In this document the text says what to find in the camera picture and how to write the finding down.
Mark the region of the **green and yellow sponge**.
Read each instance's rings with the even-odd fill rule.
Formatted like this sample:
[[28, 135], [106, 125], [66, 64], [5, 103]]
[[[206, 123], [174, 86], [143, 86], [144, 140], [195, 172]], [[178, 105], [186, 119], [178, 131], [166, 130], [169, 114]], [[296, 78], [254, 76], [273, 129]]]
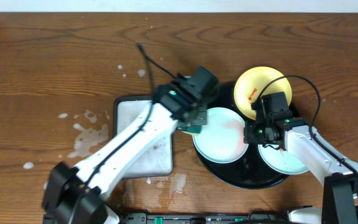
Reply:
[[202, 130], [202, 126], [180, 126], [178, 130], [191, 136], [198, 136]]

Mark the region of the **light green plate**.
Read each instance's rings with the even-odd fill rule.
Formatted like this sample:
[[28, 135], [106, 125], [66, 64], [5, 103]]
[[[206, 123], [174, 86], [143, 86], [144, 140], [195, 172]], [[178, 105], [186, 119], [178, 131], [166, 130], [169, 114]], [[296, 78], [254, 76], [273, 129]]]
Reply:
[[279, 145], [258, 145], [259, 154], [264, 162], [273, 170], [286, 174], [298, 175], [308, 172], [309, 169], [298, 158], [284, 151]]
[[247, 151], [244, 143], [245, 121], [233, 110], [215, 107], [207, 110], [207, 124], [193, 137], [196, 150], [207, 160], [228, 164]]

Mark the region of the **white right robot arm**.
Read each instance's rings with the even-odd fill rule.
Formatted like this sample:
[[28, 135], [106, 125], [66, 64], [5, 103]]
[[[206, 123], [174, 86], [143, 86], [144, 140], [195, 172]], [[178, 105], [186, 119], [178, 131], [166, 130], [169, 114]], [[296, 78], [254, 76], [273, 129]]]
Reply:
[[297, 208], [292, 223], [358, 223], [358, 163], [328, 143], [304, 118], [248, 121], [244, 142], [278, 145], [299, 159], [323, 186], [323, 206]]

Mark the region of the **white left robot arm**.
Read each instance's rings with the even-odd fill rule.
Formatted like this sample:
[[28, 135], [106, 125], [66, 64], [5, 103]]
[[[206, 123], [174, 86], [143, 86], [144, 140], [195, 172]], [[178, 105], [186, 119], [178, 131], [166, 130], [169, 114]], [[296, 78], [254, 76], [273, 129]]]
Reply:
[[173, 134], [180, 121], [192, 122], [213, 100], [219, 83], [179, 78], [160, 85], [140, 115], [98, 152], [50, 172], [42, 208], [57, 223], [119, 223], [106, 205], [127, 170], [154, 143]]

